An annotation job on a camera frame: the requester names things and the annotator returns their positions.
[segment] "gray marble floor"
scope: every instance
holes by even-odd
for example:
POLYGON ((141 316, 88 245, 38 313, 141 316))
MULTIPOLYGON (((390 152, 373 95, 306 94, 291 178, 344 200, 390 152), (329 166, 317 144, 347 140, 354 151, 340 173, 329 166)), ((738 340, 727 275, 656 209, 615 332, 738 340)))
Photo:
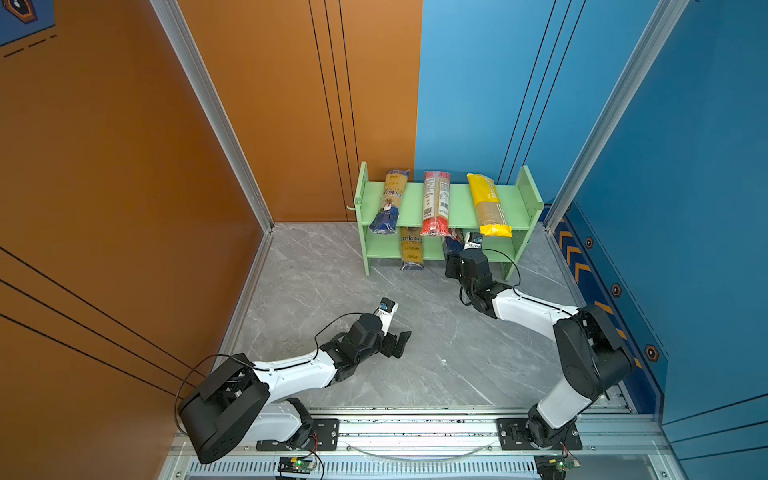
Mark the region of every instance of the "gray marble floor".
MULTIPOLYGON (((282 223, 250 303, 235 351, 276 360, 315 348, 316 332, 346 312, 373 311, 382 296, 399 302, 391 331, 413 331, 401 359, 376 355, 354 376, 298 396, 310 407, 509 406, 528 408, 558 381, 552 341, 522 326, 480 315, 458 300, 444 262, 401 271, 399 260, 362 268, 354 223, 282 223)), ((572 304, 541 226, 520 261, 520 291, 572 304)), ((495 275, 501 277, 498 265, 495 275)), ((356 316, 321 335, 346 331, 356 316)))

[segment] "yellow pasta package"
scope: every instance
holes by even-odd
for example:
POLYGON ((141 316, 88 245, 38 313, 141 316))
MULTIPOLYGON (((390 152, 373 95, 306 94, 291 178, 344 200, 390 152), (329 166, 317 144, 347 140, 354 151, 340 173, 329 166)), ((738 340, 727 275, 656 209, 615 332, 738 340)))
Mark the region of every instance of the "yellow pasta package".
POLYGON ((493 180, 485 175, 468 174, 469 190, 475 202, 475 213, 480 223, 480 233, 490 237, 511 237, 512 228, 504 218, 502 203, 493 180))
POLYGON ((400 270, 424 270, 424 240, 418 227, 400 227, 400 270))

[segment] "green shelf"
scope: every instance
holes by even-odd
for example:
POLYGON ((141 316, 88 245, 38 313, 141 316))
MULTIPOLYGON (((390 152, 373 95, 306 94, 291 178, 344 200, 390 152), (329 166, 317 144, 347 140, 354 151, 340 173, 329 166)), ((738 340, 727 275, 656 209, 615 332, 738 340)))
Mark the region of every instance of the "green shelf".
MULTIPOLYGON (((523 166, 515 185, 497 185, 499 200, 502 202, 505 218, 512 228, 512 238, 485 237, 484 247, 499 250, 516 263, 528 245, 533 228, 544 209, 544 201, 527 166, 523 166)), ((384 192, 384 182, 368 180, 368 166, 363 162, 357 180, 355 193, 355 214, 360 234, 363 266, 370 275, 371 258, 400 258, 400 235, 382 235, 368 230, 379 212, 379 203, 384 192)), ((422 226, 424 184, 408 183, 403 194, 398 227, 422 226)), ((479 231, 475 215, 475 203, 467 184, 451 184, 451 200, 448 224, 451 228, 462 228, 465 233, 479 231)), ((486 252, 489 261, 501 263, 505 278, 509 280, 513 268, 509 260, 500 253, 486 252)), ((424 237, 424 260, 444 260, 442 237, 424 237)))
MULTIPOLYGON (((520 196, 517 185, 498 185, 498 198, 502 201, 504 217, 513 230, 527 230, 531 227, 531 219, 525 209, 525 203, 520 196)), ((362 225, 373 223, 379 212, 381 197, 384 193, 384 182, 368 182, 366 194, 362 199, 362 225)), ((420 227, 424 212, 424 184, 408 183, 402 196, 398 227, 420 227)), ((467 184, 451 184, 451 200, 448 211, 448 226, 451 228, 469 228, 478 230, 475 203, 472 192, 467 184)))
MULTIPOLYGON (((442 254, 442 237, 424 238, 424 260, 444 260, 442 254)), ((510 258, 515 258, 515 246, 508 238, 486 237, 483 240, 485 248, 506 253, 510 258)), ((400 258, 400 235, 378 235, 368 232, 366 239, 368 258, 400 258)), ((496 252, 486 252, 488 260, 492 262, 505 262, 507 259, 496 252)))

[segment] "red pasta package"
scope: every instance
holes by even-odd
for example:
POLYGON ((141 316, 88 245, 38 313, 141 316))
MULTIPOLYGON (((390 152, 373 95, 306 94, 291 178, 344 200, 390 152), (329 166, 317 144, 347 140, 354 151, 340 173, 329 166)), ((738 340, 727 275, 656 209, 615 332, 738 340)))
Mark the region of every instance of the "red pasta package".
POLYGON ((422 235, 447 237, 451 174, 424 172, 424 226, 422 235))

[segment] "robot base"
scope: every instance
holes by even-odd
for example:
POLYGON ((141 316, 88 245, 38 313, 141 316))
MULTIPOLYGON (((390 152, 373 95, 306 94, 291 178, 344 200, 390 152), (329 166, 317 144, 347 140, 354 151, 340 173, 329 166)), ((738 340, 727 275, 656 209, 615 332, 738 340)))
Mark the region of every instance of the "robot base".
MULTIPOLYGON (((557 450, 560 448, 560 439, 556 439, 556 443, 553 442, 552 446, 544 449, 532 443, 527 425, 528 418, 496 419, 498 440, 502 444, 502 450, 557 450)), ((571 425, 570 428, 563 427, 562 434, 566 449, 576 451, 584 448, 581 444, 581 438, 578 435, 576 425, 571 425)))
MULTIPOLYGON (((312 432, 317 434, 317 448, 315 448, 315 438, 310 436, 309 441, 303 447, 298 449, 318 452, 329 452, 336 450, 336 438, 339 434, 338 419, 313 419, 312 432)), ((297 450, 295 445, 288 442, 276 442, 274 440, 260 440, 256 443, 256 450, 264 452, 289 452, 297 450)))

